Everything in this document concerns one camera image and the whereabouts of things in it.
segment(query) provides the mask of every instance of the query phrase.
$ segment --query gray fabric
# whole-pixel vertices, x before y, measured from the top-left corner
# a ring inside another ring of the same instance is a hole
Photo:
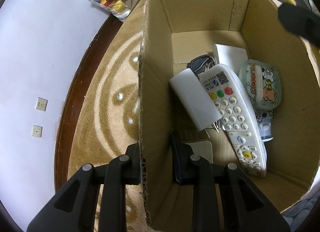
[[[319,198],[319,195],[320,190],[310,200],[301,200],[291,208],[282,212],[282,216],[288,222],[292,232],[305,220]]]

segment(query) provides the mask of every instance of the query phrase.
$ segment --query electrical outlet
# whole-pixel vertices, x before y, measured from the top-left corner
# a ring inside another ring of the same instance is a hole
[[[33,127],[32,127],[32,136],[41,137],[42,136],[42,127],[33,125]]]
[[[47,108],[47,103],[48,103],[48,100],[43,99],[43,98],[38,98],[36,110],[45,111]]]

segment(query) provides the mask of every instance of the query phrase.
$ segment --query red button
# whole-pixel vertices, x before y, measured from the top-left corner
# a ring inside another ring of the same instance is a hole
[[[229,87],[226,87],[226,88],[224,89],[224,92],[225,92],[225,94],[227,94],[227,95],[231,95],[231,94],[232,94],[232,89],[229,88]]]

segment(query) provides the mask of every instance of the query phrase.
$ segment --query carpet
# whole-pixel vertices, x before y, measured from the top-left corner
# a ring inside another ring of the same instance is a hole
[[[140,0],[105,53],[87,91],[71,148],[70,178],[83,164],[109,163],[136,143],[138,134],[138,56],[145,4]],[[98,231],[101,186],[94,231]],[[142,187],[126,186],[127,230],[154,231],[146,224]]]

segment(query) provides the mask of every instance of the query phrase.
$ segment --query yellow button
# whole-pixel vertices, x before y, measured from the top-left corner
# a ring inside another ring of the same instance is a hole
[[[212,100],[215,100],[215,99],[217,98],[217,96],[216,96],[214,93],[210,93],[210,98],[211,98]]]
[[[243,154],[246,158],[251,159],[251,154],[250,154],[249,152],[244,151],[244,152],[242,152],[242,154]]]

